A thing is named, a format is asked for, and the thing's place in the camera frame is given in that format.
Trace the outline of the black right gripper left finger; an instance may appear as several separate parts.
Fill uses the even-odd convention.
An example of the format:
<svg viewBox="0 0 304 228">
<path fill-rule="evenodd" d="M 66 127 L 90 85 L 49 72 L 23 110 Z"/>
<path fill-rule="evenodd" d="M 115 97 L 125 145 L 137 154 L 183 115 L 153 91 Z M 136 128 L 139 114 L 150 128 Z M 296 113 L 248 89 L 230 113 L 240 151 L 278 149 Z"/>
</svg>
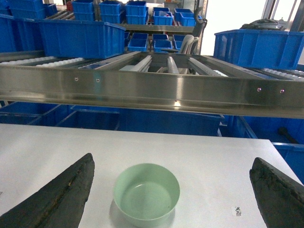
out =
<svg viewBox="0 0 304 228">
<path fill-rule="evenodd" d="M 95 173 L 91 153 L 0 217 L 2 228 L 77 228 Z"/>
</svg>

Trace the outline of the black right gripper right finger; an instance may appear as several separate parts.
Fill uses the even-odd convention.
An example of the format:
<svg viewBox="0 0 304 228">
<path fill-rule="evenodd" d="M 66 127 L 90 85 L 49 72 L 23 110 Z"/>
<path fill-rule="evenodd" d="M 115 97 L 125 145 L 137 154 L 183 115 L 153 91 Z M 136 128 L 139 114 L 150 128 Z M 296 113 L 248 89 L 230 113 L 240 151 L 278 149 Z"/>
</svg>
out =
<svg viewBox="0 0 304 228">
<path fill-rule="evenodd" d="M 249 171 L 257 206 L 268 228 L 304 226 L 304 186 L 262 158 Z"/>
</svg>

